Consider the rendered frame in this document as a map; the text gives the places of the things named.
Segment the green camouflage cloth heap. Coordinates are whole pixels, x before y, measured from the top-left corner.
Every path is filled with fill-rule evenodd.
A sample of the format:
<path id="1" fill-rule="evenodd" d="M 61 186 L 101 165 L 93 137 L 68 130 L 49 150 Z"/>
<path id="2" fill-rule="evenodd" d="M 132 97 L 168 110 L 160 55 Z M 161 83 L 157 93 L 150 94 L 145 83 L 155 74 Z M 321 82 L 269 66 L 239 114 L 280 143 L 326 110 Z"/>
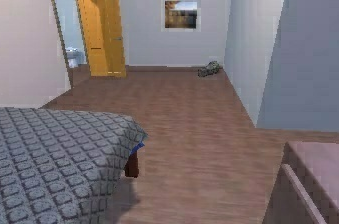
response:
<path id="1" fill-rule="evenodd" d="M 222 66 L 217 61 L 211 61 L 206 66 L 198 70 L 199 77 L 206 77 L 219 72 Z"/>

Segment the framed landscape picture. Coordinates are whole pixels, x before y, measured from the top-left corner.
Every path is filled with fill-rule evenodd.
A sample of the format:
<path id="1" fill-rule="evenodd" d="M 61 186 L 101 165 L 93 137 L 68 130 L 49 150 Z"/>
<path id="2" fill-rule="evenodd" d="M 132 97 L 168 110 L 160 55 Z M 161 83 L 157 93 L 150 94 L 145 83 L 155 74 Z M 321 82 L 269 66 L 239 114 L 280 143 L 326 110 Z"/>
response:
<path id="1" fill-rule="evenodd" d="M 164 27 L 167 29 L 196 29 L 198 2 L 164 0 Z"/>

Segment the orange wooden room door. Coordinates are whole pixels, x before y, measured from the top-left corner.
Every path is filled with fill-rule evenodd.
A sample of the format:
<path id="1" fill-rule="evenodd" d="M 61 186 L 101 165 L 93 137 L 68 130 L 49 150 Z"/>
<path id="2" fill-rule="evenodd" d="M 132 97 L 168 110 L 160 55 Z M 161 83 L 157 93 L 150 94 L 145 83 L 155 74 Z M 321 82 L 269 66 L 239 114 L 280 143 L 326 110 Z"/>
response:
<path id="1" fill-rule="evenodd" d="M 120 0 L 76 0 L 87 63 L 93 77 L 125 77 Z"/>

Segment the white toilet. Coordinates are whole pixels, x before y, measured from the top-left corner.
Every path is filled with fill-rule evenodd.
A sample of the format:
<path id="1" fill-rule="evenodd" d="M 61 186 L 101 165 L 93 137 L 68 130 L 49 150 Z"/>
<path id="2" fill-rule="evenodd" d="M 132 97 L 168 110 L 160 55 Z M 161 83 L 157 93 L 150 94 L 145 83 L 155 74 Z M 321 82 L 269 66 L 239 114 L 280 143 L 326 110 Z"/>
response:
<path id="1" fill-rule="evenodd" d="M 70 68 L 76 68 L 79 65 L 86 63 L 85 51 L 83 49 L 67 47 L 66 55 Z"/>

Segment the bed with grey quilted cover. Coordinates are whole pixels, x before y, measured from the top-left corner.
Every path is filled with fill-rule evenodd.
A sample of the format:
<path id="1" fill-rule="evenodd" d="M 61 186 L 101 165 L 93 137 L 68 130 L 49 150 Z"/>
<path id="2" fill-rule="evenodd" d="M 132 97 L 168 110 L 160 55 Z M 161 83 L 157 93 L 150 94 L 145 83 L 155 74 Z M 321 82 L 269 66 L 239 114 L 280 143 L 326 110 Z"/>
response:
<path id="1" fill-rule="evenodd" d="M 109 112 L 0 107 L 0 224 L 110 224 L 146 132 Z"/>

